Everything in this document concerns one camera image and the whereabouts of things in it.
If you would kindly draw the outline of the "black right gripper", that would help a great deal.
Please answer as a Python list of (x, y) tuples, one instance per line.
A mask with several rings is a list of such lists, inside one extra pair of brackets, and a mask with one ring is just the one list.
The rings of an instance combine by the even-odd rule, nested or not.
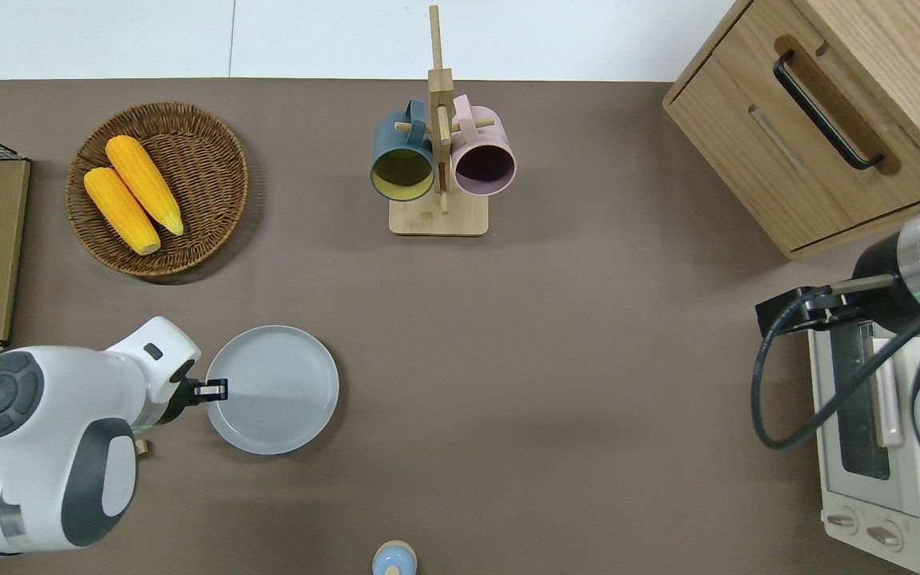
[(770, 335), (778, 325), (777, 335), (797, 331), (825, 331), (833, 323), (839, 298), (828, 288), (803, 285), (777, 297), (756, 304), (755, 315), (762, 336)]

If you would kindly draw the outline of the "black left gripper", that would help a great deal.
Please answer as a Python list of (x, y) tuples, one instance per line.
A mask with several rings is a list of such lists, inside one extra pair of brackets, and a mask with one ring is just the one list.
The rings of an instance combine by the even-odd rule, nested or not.
[(180, 365), (169, 378), (170, 383), (176, 383), (176, 390), (169, 397), (163, 413), (163, 423), (175, 421), (189, 406), (197, 406), (202, 402), (224, 401), (228, 399), (227, 379), (208, 379), (197, 381), (189, 378), (188, 372), (195, 364), (194, 359), (189, 359)]

